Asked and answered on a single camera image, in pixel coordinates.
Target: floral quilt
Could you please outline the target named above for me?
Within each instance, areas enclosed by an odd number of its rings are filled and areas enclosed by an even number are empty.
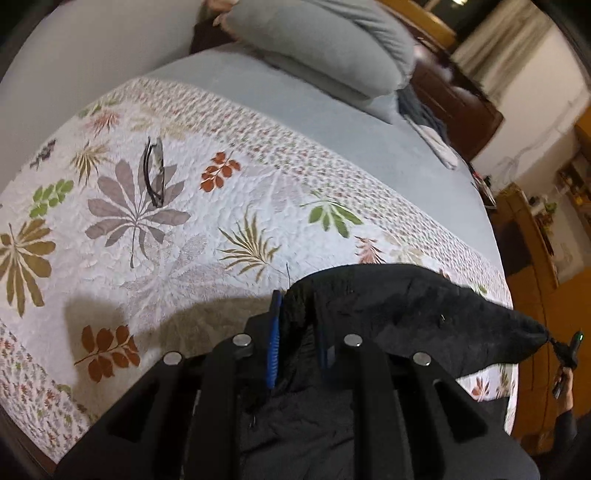
[[[163,141],[161,207],[148,136]],[[178,83],[136,79],[89,105],[0,203],[0,404],[55,461],[164,352],[207,352],[315,271],[423,265],[511,305],[501,272],[395,191]],[[509,397],[510,431],[515,366],[458,382],[479,401]]]

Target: beige curtain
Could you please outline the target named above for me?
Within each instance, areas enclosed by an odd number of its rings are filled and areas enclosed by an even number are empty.
[[[498,104],[551,26],[530,0],[503,0],[452,59]]]

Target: brown leather headboard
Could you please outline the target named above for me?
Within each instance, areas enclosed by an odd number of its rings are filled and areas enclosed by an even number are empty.
[[[452,147],[472,161],[503,123],[504,117],[449,55],[418,28],[404,21],[418,40],[411,84],[419,99],[447,125]]]

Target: metal rivet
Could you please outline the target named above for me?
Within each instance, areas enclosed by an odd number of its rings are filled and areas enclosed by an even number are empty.
[[[163,361],[167,365],[178,365],[182,359],[183,356],[180,353],[168,352],[166,355],[164,355]]]
[[[363,339],[356,333],[350,333],[345,335],[345,345],[348,346],[360,346],[363,343]]]
[[[423,367],[427,367],[431,364],[431,357],[428,353],[425,352],[417,352],[413,355],[413,361],[417,365],[422,365]]]
[[[249,346],[252,342],[252,338],[247,333],[239,333],[232,339],[232,343],[236,346]]]

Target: person's arm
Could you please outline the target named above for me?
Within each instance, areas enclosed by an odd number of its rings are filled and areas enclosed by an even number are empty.
[[[563,368],[558,371],[567,376],[567,382],[558,398],[558,417],[554,425],[553,454],[559,454],[567,450],[577,435],[577,423],[573,415],[573,371]]]

